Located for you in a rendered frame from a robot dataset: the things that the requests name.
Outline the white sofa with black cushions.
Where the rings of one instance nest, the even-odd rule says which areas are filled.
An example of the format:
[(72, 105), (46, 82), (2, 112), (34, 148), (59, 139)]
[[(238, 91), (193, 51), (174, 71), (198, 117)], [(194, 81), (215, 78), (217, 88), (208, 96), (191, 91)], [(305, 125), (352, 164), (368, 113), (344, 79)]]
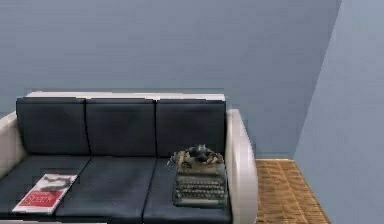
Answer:
[[(223, 155), (225, 208), (178, 207), (173, 153)], [(12, 209), (44, 174), (77, 179), (53, 214)], [(241, 114), (222, 96), (20, 97), (0, 119), (0, 224), (256, 224), (258, 179)]]

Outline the grey-green typewriter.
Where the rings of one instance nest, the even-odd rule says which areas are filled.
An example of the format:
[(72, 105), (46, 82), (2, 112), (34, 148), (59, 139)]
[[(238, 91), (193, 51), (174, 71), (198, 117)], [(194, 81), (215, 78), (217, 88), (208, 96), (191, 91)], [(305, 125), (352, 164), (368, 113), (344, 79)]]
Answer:
[(175, 152), (168, 162), (175, 166), (172, 199), (178, 207), (225, 208), (228, 183), (223, 155), (205, 144)]

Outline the red and white magazine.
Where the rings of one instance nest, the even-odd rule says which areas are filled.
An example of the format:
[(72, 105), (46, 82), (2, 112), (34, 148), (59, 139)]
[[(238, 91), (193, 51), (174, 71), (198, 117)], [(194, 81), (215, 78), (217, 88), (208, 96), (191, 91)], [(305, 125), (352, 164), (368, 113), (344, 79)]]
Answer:
[(44, 174), (12, 212), (53, 214), (76, 179), (76, 175)]

